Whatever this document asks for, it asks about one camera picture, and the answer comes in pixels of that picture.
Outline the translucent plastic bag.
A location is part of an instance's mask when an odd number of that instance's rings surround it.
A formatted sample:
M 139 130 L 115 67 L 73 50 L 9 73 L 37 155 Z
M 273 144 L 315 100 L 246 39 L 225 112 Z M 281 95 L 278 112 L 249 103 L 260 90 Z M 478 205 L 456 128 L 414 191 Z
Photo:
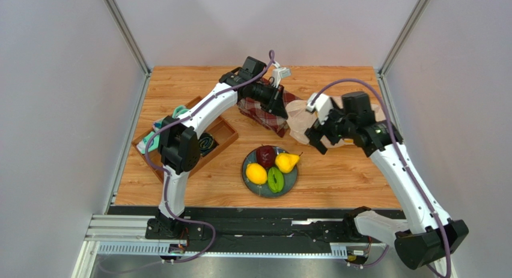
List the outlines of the translucent plastic bag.
M 340 108 L 343 108 L 341 96 L 331 96 L 331 98 L 334 99 Z M 372 110 L 375 112 L 376 121 L 383 121 L 385 119 L 385 114 L 383 113 L 380 105 L 374 103 L 371 103 L 370 105 Z M 290 128 L 290 136 L 301 144 L 309 144 L 309 139 L 306 137 L 305 131 L 314 124 L 314 121 L 317 119 L 316 114 L 311 114 L 306 111 L 305 100 L 292 101 L 286 105 L 285 109 L 288 113 L 287 124 Z M 338 148 L 350 145 L 345 144 L 343 140 L 339 141 L 335 145 L 331 145 L 326 137 L 323 137 L 321 142 L 326 148 Z

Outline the yellow fake pear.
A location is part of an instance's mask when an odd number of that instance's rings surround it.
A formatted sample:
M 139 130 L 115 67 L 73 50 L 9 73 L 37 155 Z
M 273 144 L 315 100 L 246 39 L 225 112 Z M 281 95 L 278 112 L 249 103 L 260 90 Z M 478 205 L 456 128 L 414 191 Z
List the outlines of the yellow fake pear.
M 283 173 L 290 173 L 300 161 L 300 155 L 279 153 L 275 158 L 275 165 Z

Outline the dark red fake fruit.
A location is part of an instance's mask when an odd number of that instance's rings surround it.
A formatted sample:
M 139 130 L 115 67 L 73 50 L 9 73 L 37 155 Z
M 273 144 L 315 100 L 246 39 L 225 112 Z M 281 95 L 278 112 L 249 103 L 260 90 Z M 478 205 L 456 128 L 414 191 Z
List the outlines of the dark red fake fruit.
M 263 145 L 256 149 L 257 163 L 265 169 L 275 166 L 276 151 L 271 145 Z

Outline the green fake fruit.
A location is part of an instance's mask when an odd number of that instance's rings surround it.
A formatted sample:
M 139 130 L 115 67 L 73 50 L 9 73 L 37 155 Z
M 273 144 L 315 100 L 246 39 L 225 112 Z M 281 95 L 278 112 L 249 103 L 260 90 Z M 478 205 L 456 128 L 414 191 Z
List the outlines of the green fake fruit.
M 276 167 L 271 167 L 267 173 L 267 185 L 272 193 L 279 193 L 284 188 L 284 175 Z

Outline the yellow fake fruit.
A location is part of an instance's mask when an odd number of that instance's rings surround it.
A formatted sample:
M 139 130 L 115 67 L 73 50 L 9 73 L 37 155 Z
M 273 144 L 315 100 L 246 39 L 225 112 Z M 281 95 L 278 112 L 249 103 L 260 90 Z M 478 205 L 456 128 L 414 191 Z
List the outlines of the yellow fake fruit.
M 267 171 L 258 163 L 248 164 L 245 175 L 248 181 L 256 185 L 263 185 L 267 182 Z

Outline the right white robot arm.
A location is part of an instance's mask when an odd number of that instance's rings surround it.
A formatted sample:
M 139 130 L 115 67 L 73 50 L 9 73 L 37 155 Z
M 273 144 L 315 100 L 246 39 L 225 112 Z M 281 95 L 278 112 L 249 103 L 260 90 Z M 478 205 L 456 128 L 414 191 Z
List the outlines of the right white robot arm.
M 399 222 L 359 207 L 343 218 L 344 234 L 356 240 L 375 238 L 393 247 L 412 270 L 448 259 L 469 233 L 463 220 L 454 220 L 428 190 L 414 165 L 398 130 L 390 120 L 376 121 L 367 93 L 344 94 L 339 107 L 332 97 L 314 93 L 306 111 L 317 119 L 305 135 L 309 144 L 325 154 L 322 142 L 351 139 L 377 166 L 398 199 L 405 221 Z

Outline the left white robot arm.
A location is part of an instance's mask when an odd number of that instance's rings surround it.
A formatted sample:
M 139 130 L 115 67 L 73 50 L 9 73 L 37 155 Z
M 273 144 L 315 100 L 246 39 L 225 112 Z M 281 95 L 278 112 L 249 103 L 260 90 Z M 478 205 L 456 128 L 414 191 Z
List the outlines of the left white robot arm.
M 177 238 L 184 224 L 184 194 L 191 170 L 200 160 L 199 138 L 228 108 L 244 98 L 259 102 L 264 112 L 287 119 L 280 81 L 290 75 L 274 60 L 247 57 L 243 66 L 221 76 L 212 91 L 192 109 L 176 118 L 166 117 L 158 131 L 163 171 L 163 192 L 150 231 Z

